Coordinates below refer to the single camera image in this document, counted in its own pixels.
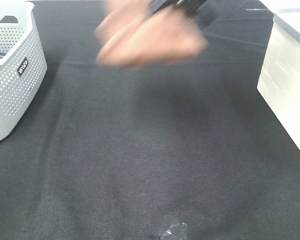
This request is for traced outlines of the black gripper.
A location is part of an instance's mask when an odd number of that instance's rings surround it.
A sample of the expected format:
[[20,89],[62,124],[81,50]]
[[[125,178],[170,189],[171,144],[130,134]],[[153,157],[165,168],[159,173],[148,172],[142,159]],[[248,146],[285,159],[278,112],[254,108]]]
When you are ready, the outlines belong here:
[[199,14],[204,25],[210,25],[219,15],[215,0],[152,0],[149,4],[149,15],[152,16],[166,7],[183,10],[187,17]]

